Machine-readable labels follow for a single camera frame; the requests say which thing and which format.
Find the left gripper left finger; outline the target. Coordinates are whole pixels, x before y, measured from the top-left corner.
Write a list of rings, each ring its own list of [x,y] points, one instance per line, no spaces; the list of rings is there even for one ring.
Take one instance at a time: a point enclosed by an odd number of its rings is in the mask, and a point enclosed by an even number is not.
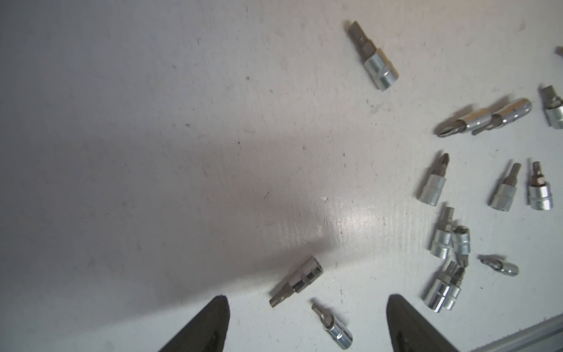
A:
[[[228,299],[226,296],[216,296],[160,352],[222,352],[229,323]]]

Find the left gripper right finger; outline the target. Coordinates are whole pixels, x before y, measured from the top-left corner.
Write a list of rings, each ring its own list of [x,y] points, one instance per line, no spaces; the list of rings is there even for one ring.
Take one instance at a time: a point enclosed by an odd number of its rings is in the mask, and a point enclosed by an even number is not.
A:
[[[393,351],[457,351],[404,297],[392,294],[386,306],[386,319]]]

